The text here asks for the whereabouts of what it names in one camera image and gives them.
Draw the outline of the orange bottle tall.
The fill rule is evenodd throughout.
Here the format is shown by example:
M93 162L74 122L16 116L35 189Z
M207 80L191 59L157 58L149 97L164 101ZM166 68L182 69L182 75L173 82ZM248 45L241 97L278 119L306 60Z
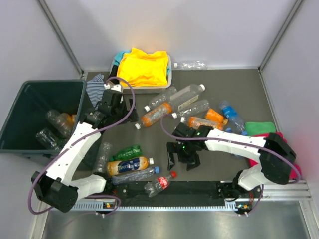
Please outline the orange bottle tall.
M163 103L157 108L149 111L144 116L141 117L140 121L135 124L136 129L141 129L145 127L152 126L155 122L160 120L160 118L165 114L170 114L172 112L172 106L169 103Z

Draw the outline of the orange bottle with white label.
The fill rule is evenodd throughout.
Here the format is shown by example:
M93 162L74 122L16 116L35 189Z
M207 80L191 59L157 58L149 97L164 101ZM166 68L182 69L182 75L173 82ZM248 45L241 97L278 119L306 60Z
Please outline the orange bottle with white label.
M202 119L198 117L188 117L188 118L181 117L180 122L186 124L188 127L193 129L199 129L200 126L208 126L208 127L216 128L218 130L223 130L222 123L216 123L208 119Z

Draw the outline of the crushed green bottle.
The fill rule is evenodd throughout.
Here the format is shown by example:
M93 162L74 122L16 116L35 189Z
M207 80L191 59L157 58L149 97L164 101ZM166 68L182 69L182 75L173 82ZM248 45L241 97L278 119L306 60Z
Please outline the crushed green bottle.
M110 162L130 160L132 158L140 157L140 156L142 156L142 154L143 153L142 153L141 147L138 144L135 144L135 145L132 145L130 147L126 147L126 148L120 150L115 155L113 155L110 158Z

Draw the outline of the red cap cola bottle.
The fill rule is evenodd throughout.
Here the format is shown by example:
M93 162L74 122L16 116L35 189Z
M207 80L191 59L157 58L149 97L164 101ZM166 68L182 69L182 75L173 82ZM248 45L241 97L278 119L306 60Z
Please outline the red cap cola bottle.
M156 178L154 181L147 183L144 186L144 189L148 197L154 197L158 193L165 190L171 184L172 179L174 179L176 176L177 173L172 171L167 177L161 176Z

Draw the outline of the orange bottle with dark label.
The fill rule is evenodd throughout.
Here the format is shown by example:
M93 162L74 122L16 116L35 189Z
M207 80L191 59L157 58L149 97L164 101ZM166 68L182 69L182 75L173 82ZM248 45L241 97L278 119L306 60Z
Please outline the orange bottle with dark label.
M113 161L107 164L106 170L109 176L116 176L119 174L140 171L154 165L153 158L146 158L143 156L136 157L130 160Z

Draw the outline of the large clear bottle with label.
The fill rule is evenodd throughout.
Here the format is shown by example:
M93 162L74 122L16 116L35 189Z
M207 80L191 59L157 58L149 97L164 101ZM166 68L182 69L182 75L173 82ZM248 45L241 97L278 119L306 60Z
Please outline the large clear bottle with label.
M190 84L189 86L176 92L175 94L170 96L168 100L169 104L172 107L172 111L178 112L186 106L194 103L204 90L205 86L203 84Z

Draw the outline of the clear bottle blue cap front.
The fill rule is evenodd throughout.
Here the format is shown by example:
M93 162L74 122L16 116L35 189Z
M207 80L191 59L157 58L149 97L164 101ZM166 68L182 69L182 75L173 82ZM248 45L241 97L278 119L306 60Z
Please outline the clear bottle blue cap front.
M147 168L147 169L144 169L141 171L129 172L125 175L112 176L112 183L114 185L119 185L119 184L135 182L135 181L149 178L149 177L151 177L155 174L159 174L159 173L160 173L160 168L158 166L156 166L156 167Z

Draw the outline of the clear crushed bottle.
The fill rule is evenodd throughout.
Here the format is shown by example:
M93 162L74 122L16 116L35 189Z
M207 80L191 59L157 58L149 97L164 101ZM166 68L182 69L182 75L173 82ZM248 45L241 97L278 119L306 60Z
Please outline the clear crushed bottle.
M70 138L74 125L70 124L67 120L63 119L57 110L49 110L46 113L47 120L65 137Z

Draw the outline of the clear bottle white cap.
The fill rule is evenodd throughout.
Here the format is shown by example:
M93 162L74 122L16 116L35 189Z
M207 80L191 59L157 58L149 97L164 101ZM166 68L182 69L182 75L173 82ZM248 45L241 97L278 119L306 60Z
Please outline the clear bottle white cap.
M35 138L46 149L61 150L64 147L64 140L57 137L51 130L44 128L39 131Z

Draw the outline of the blue cap bottle by right arm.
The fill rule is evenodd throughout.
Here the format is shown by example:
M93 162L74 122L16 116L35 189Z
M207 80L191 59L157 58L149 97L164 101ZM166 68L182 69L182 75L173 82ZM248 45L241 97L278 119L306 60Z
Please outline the blue cap bottle by right arm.
M224 116L234 126L236 131L243 136L247 136L248 132L245 129L245 123L243 119L237 114L234 108L229 104L228 101L222 101L219 104L219 108L222 110Z

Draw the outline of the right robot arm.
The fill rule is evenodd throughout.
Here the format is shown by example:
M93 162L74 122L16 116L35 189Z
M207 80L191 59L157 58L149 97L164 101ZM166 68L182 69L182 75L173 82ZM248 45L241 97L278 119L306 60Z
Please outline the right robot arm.
M290 174L297 171L294 166L295 152L276 133L270 133L267 137L244 136L209 126L193 129L180 123L169 136L186 143L186 155L207 150L255 161L256 165L240 171L233 180L232 189L238 197L244 197L255 187L266 183L291 184Z

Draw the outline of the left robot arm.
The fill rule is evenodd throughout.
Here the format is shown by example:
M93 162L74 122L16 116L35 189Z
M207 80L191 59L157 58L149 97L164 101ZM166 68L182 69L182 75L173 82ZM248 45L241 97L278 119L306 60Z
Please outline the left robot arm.
M128 113L115 123L100 111L89 111L76 125L75 131L58 156L42 172L35 172L31 178L27 205L29 211L38 215L31 205L32 194L38 200L61 212L69 212L77 201L93 194L109 197L113 185L97 174L73 180L73 175L91 146L101 137L101 133L123 123L133 112L136 99L132 99Z

